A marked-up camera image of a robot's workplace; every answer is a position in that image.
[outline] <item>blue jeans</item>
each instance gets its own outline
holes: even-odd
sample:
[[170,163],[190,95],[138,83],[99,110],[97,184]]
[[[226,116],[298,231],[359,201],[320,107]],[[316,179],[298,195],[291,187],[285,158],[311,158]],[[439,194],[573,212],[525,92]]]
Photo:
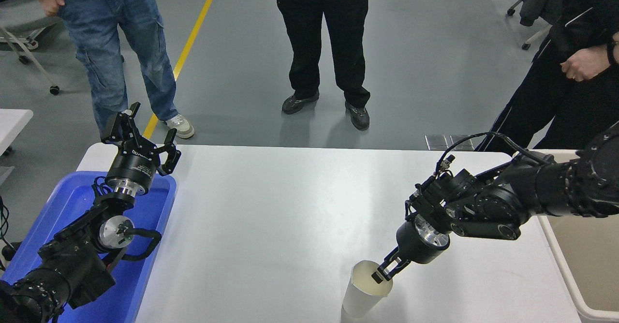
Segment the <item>blue jeans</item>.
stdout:
[[103,133],[111,116],[128,108],[118,26],[140,61],[150,107],[159,120],[178,114],[177,84],[165,50],[162,18],[155,0],[64,0],[58,16],[86,67],[92,107]]

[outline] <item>blue plastic tray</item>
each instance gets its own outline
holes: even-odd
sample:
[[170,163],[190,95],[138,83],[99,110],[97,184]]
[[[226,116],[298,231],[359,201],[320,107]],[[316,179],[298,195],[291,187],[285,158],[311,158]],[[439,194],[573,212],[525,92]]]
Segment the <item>blue plastic tray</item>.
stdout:
[[[22,246],[11,261],[2,279],[13,284],[41,264],[39,248],[92,206],[94,193],[90,187],[94,179],[107,172],[78,171],[62,178],[41,214],[35,220]],[[124,213],[137,228],[157,230],[162,235],[168,222],[177,192],[177,183],[170,176],[155,176],[146,195],[135,198],[135,207]],[[136,237],[128,254],[140,254],[150,239]],[[75,310],[69,305],[60,315],[60,323],[132,323],[140,307],[146,283],[159,247],[143,261],[121,261],[112,271],[115,286],[92,303]]]

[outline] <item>trouser leg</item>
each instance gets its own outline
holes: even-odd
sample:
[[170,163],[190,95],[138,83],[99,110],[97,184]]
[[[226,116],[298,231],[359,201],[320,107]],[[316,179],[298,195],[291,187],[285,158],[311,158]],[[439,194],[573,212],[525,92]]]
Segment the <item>trouser leg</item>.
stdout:
[[[490,129],[508,136],[521,147],[528,146],[533,135],[552,120],[565,94],[575,84],[561,71],[563,59],[552,42],[547,46],[546,43],[548,41],[540,47],[544,51],[535,59],[524,81]],[[497,137],[487,137],[476,150],[502,151],[509,155],[514,152]]]
[[165,48],[162,17],[155,0],[122,0],[119,25],[140,61],[142,78],[153,113],[159,120],[178,114],[177,83]]
[[324,1],[336,83],[348,103],[363,108],[369,100],[369,92],[362,87],[365,80],[363,31],[368,0]]
[[75,43],[75,56],[86,67],[95,121],[103,133],[109,118],[128,107],[117,7],[108,0],[64,1],[58,16]]
[[294,53],[290,85],[297,99],[313,96],[320,85],[318,61],[321,53],[321,0],[277,0]]
[[537,149],[585,149],[596,135],[619,121],[619,68],[581,81],[566,94]]

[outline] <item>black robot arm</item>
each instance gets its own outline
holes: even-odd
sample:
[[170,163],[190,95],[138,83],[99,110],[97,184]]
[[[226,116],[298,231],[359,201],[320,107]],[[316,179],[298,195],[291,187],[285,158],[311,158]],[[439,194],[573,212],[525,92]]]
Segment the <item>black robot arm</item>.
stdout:
[[373,274],[376,282],[390,280],[411,262],[433,261],[449,247],[451,232],[515,240],[533,215],[605,218],[619,213],[619,122],[569,162],[519,151],[510,162],[476,176],[466,169],[453,176],[449,165],[455,158],[443,155],[435,173],[416,184],[406,200],[398,246]]
[[[102,142],[118,146],[118,153],[104,177],[93,184],[93,206],[84,215],[56,233],[38,254],[42,264],[14,284],[0,281],[0,317],[9,323],[57,321],[64,305],[72,308],[95,301],[115,285],[111,275],[121,260],[140,261],[161,240],[154,230],[135,228],[123,215],[133,208],[135,197],[148,193],[159,171],[168,175],[181,155],[170,130],[162,147],[140,135],[133,117],[139,103],[110,119]],[[159,154],[166,152],[161,164]],[[126,254],[135,235],[152,239],[142,254]]]

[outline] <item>human hand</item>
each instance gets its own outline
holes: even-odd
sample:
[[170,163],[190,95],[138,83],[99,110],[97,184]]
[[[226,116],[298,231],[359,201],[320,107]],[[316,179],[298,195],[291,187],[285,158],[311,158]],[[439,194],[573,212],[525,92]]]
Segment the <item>human hand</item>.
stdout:
[[58,13],[60,6],[64,6],[64,0],[39,0],[46,16],[53,17]]
[[561,71],[575,81],[591,80],[608,67],[610,62],[604,46],[583,48],[561,63]]

